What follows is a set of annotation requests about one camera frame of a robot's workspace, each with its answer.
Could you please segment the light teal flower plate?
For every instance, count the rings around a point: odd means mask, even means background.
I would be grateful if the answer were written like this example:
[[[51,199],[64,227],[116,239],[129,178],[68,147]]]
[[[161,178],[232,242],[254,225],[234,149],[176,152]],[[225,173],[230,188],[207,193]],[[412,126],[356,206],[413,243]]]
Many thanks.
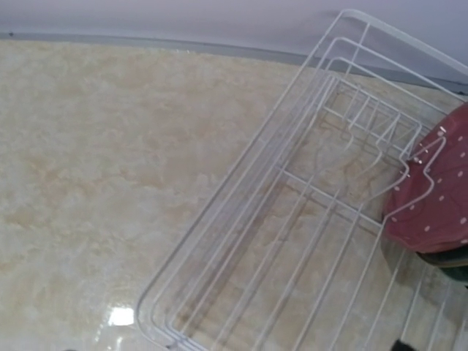
[[[380,248],[389,266],[394,266],[398,255],[410,254],[419,261],[437,268],[449,279],[467,287],[467,245],[445,252],[421,253],[404,249],[400,244],[386,238],[380,241]]]

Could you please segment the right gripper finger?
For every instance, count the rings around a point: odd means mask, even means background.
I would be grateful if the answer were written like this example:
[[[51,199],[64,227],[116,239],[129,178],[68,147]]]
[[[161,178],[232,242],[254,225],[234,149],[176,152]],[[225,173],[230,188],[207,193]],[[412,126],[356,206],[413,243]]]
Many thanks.
[[[407,344],[403,342],[402,340],[397,339],[393,343],[390,351],[415,351],[415,348],[411,346],[410,344]]]

